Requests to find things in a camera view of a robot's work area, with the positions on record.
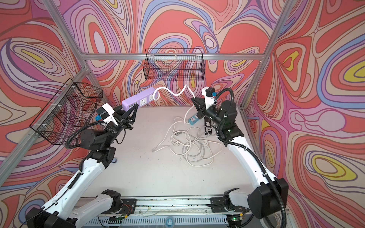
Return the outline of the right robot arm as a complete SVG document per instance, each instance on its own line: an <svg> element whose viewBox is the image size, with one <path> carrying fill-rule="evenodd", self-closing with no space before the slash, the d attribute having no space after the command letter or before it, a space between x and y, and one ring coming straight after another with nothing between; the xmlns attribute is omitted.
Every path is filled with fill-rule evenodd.
<svg viewBox="0 0 365 228"><path fill-rule="evenodd" d="M237 110L233 90L225 88L219 93L213 87L202 89L202 98L192 98L197 110L197 117L210 119L217 138L238 159L248 175L253 191L245 193L239 188L225 191L223 206L234 211L246 208L258 219L264 219L269 227L273 227L269 216L280 212L280 227L287 226L287 198L289 185L285 179L277 178L255 152L250 148L244 133L236 124Z"/></svg>

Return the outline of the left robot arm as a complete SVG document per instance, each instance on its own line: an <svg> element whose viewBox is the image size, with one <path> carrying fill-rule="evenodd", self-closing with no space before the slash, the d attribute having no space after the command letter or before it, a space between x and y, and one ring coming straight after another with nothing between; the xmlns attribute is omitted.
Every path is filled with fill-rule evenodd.
<svg viewBox="0 0 365 228"><path fill-rule="evenodd" d="M66 185L41 208L31 209L25 216L29 228L81 228L101 213L122 214L125 204L121 194L105 190L84 206L75 209L76 203L88 187L112 163L116 148L112 143L121 132L133 129L138 104L130 108L109 104L97 110L97 118L76 132L66 141L67 149L89 150L78 171Z"/></svg>

